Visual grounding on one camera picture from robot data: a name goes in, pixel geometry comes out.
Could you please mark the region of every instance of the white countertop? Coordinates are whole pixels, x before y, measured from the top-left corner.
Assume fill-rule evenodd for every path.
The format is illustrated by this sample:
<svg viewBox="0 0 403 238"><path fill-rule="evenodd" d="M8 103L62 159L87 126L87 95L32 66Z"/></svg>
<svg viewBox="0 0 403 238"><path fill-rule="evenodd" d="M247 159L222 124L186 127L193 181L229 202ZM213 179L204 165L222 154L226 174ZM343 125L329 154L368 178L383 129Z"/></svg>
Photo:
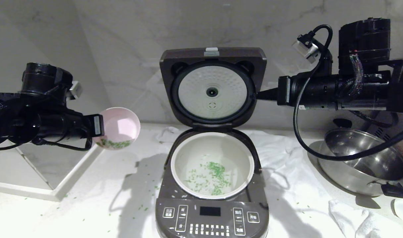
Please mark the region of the white countertop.
<svg viewBox="0 0 403 238"><path fill-rule="evenodd" d="M156 223L154 205L162 179L163 164L171 147L155 136L166 125L143 124L139 138L128 148L104 150L62 202L51 202L0 193L0 238L4 237L152 237ZM293 137L292 131L263 130ZM322 138L305 133L307 144ZM304 159L309 159L304 151ZM394 198L355 196L334 185L308 163L315 177L334 199L353 208L366 205L399 223L390 204Z"/></svg>

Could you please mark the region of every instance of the metal bowl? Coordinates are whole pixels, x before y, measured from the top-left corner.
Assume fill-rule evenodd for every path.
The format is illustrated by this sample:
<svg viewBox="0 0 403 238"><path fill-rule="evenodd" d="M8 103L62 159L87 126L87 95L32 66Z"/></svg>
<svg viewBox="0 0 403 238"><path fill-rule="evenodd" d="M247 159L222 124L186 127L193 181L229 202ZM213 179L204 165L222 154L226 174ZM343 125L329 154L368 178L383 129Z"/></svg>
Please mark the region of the metal bowl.
<svg viewBox="0 0 403 238"><path fill-rule="evenodd" d="M332 156L353 155L383 142L364 131L338 128L325 135L319 152ZM403 179L403 156L392 147L352 161L318 161L332 180L355 193L381 195L381 184L394 184Z"/></svg>

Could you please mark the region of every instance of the pot handle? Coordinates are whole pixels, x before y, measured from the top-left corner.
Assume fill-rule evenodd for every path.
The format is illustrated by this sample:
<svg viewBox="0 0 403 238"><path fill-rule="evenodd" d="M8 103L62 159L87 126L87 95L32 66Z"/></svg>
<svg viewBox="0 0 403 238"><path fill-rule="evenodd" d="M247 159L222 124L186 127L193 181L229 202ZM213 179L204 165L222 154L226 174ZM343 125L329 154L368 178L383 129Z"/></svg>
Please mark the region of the pot handle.
<svg viewBox="0 0 403 238"><path fill-rule="evenodd" d="M381 189L385 196L403 198L403 187L401 185L386 183L381 185Z"/></svg>

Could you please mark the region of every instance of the white inner pot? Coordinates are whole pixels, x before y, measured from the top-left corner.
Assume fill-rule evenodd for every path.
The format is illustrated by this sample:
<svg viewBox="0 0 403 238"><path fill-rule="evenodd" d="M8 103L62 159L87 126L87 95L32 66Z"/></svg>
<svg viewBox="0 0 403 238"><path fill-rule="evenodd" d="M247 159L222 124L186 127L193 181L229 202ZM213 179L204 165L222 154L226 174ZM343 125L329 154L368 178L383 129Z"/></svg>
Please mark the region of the white inner pot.
<svg viewBox="0 0 403 238"><path fill-rule="evenodd" d="M172 154L177 184L201 199L225 199L243 190L254 172L253 155L235 137L217 132L184 140Z"/></svg>

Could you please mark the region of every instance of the robotic arm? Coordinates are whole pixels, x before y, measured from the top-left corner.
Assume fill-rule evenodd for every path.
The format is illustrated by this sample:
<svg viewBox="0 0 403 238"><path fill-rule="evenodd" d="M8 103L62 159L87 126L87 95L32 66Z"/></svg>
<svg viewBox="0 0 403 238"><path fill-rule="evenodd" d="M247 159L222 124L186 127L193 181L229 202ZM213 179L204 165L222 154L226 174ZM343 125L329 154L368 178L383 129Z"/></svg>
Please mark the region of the robotic arm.
<svg viewBox="0 0 403 238"><path fill-rule="evenodd" d="M325 45L314 35L328 30ZM393 124L398 122L396 113L403 113L403 59L390 60L390 20L368 18L344 25L339 30L339 74L332 74L332 55L328 50L332 29L321 25L305 35L300 35L293 47L310 63L319 62L310 72L295 76L282 76L278 87L259 92L260 100L276 101L278 105L294 108L295 136L301 146L312 155L333 161L348 161L366 157L393 146L403 140L403 131L390 140L366 151L348 156L322 155L306 145L298 131L298 110L350 110L352 113L380 126L357 110L386 110L392 112ZM387 65L390 70L379 70Z"/></svg>
<svg viewBox="0 0 403 238"><path fill-rule="evenodd" d="M44 63L28 63L19 93L0 93L0 143L10 140L12 149L24 143L55 145L86 151L92 137L104 135L103 116L84 116L66 107L67 99L77 99L80 84L61 68ZM61 144L71 139L87 139L84 148Z"/></svg>

